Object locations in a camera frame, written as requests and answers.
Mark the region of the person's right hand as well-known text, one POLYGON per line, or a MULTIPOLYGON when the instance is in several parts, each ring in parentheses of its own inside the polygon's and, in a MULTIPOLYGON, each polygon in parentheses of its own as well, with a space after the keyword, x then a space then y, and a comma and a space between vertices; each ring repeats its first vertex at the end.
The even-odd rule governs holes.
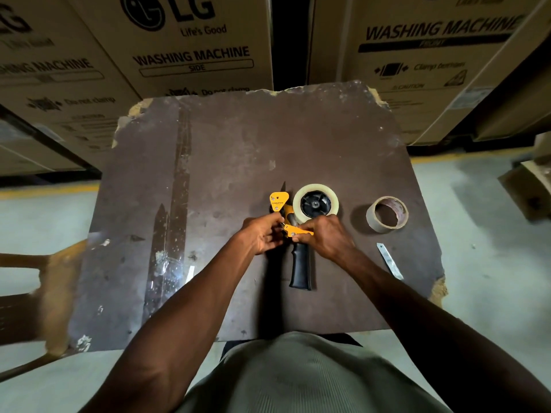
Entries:
POLYGON ((308 246, 320 256, 335 263, 356 248, 352 237, 336 215, 318 216, 303 223, 299 228, 313 232, 315 245, 308 246))

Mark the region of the person's left hand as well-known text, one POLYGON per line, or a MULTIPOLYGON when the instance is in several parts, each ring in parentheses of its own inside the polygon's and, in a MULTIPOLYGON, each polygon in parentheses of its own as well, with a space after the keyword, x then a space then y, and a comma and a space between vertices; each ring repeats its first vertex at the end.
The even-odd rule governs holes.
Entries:
POLYGON ((259 224, 260 217, 245 219, 237 234, 240 247, 253 256, 264 254, 284 243, 282 225, 279 228, 262 228, 259 224))

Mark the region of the yellow black tape dispenser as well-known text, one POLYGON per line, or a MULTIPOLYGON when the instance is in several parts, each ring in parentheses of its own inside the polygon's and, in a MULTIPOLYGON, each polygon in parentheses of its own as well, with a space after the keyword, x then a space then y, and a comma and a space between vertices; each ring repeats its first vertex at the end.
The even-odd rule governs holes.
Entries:
MULTIPOLYGON (((284 182, 279 191, 271 193, 270 211, 280 212, 284 217, 284 224, 282 224, 284 238, 292 241, 293 234, 301 233, 304 230, 300 229, 295 218, 293 211, 293 197, 295 194, 291 194, 286 188, 286 182, 284 182)), ((311 252, 306 244, 293 242, 293 266, 292 275, 289 286, 294 289, 311 291, 311 252)))

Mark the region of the person's left forearm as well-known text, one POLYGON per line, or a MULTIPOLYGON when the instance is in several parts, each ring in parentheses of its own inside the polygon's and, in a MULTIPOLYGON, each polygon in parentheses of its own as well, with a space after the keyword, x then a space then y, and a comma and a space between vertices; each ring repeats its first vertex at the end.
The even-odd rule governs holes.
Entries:
POLYGON ((230 300, 259 253, 238 231, 210 263, 140 328, 79 413, 170 413, 208 354, 230 300))

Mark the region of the person's right forearm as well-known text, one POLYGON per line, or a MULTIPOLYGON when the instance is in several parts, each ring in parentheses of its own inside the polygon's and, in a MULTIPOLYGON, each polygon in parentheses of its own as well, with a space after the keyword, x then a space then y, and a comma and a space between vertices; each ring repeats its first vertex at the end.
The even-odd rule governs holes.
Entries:
POLYGON ((339 250, 334 260, 354 278, 453 412, 551 413, 551 391, 497 344, 356 248, 339 250))

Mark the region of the clear packing tape roll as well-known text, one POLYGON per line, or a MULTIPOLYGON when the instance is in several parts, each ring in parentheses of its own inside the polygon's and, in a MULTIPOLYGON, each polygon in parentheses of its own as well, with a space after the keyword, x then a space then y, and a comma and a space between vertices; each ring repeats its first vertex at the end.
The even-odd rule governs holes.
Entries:
POLYGON ((300 188, 293 197, 292 206, 298 224, 339 213, 338 196, 323 184, 308 184, 300 188))

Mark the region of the nearly empty tape roll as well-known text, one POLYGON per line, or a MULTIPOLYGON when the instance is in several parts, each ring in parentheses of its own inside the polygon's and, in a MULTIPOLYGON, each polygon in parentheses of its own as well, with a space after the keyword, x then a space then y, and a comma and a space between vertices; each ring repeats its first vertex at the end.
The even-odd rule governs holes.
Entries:
POLYGON ((380 234, 402 229, 409 219, 405 203, 394 196, 382 196, 366 211, 369 227, 380 234))

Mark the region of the metal cutter blade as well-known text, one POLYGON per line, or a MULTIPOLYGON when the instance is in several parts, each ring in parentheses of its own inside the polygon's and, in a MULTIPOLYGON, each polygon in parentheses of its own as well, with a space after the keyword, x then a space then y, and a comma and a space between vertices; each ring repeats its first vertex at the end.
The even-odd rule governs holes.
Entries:
POLYGON ((379 250, 381 256, 383 257, 383 260, 385 261, 389 272, 398 280, 403 281, 404 277, 400 271, 400 269, 397 267, 396 262, 392 258, 389 250, 383 243, 376 243, 377 249, 379 250))

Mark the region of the person's dark trousers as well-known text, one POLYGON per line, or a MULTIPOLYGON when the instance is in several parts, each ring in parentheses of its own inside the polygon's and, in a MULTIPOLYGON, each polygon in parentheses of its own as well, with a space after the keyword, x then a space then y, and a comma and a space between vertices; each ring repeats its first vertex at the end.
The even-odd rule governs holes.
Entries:
MULTIPOLYGON (((328 341, 340 343, 340 344, 346 344, 346 345, 353 345, 353 346, 362 346, 360 343, 358 343, 354 338, 352 338, 349 334, 346 333, 335 333, 335 334, 320 334, 317 335, 321 338, 324 338, 328 341)), ((226 354, 233 349, 234 347, 240 346, 242 344, 248 343, 254 341, 252 340, 231 340, 227 341, 223 347, 222 354, 220 356, 220 361, 224 359, 226 354)))

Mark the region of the person's grey shirt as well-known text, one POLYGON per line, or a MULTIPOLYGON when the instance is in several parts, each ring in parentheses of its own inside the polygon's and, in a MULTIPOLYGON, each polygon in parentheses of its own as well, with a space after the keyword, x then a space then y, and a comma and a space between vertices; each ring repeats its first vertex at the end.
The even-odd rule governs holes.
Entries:
POLYGON ((175 413, 451 413, 368 348, 291 332, 231 348, 175 413))

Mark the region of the large printed cardboard box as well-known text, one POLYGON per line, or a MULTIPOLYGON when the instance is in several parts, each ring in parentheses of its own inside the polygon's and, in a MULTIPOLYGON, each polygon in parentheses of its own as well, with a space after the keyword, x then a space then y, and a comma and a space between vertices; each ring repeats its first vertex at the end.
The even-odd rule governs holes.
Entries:
POLYGON ((408 145, 438 144, 450 131, 487 97, 496 100, 510 86, 516 89, 526 79, 516 69, 538 48, 551 33, 551 0, 542 0, 523 20, 520 28, 492 54, 474 79, 460 89, 459 94, 444 111, 415 140, 408 145))
POLYGON ((313 0, 310 19, 308 83, 360 80, 434 145, 551 34, 551 0, 313 0))
POLYGON ((140 97, 67 0, 0 0, 0 104, 103 171, 140 97))
POLYGON ((270 0, 67 0, 142 98, 273 89, 270 0))

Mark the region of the wooden chair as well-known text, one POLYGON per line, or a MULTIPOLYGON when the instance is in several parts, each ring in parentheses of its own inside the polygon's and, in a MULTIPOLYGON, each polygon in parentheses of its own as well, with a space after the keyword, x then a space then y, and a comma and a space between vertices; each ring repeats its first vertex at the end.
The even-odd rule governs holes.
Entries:
POLYGON ((40 285, 30 293, 0 297, 0 346, 44 341, 45 354, 0 372, 0 383, 73 355, 68 325, 86 240, 44 256, 0 253, 0 268, 35 269, 40 285))

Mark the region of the small open cardboard box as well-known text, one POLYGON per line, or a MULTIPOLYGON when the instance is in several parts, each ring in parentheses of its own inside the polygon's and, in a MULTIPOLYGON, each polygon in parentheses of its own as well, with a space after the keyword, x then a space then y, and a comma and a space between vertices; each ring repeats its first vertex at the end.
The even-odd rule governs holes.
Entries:
POLYGON ((531 159, 498 180, 528 221, 551 219, 551 131, 535 137, 531 159))

